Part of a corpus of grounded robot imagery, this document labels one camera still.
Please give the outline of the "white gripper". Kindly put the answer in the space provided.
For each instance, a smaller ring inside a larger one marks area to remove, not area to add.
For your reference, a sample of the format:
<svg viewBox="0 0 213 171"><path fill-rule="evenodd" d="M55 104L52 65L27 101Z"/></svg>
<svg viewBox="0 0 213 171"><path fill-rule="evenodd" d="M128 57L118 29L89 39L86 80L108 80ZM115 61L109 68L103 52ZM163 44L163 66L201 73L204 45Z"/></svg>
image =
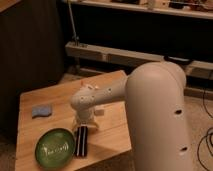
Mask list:
<svg viewBox="0 0 213 171"><path fill-rule="evenodd" d="M94 109L76 111L75 118L72 123L72 130L76 131L78 127L87 126L98 129L99 125L95 122Z"/></svg>

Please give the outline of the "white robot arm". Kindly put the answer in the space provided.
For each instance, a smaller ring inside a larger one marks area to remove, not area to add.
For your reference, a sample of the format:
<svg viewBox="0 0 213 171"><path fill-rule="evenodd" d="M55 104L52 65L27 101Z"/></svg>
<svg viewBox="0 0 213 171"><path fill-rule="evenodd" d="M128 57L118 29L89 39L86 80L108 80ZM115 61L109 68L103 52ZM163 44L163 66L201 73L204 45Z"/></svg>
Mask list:
<svg viewBox="0 0 213 171"><path fill-rule="evenodd" d="M123 101L135 171L194 171L185 115L186 75L172 62L150 62L110 86L83 86L72 96L78 119L88 109Z"/></svg>

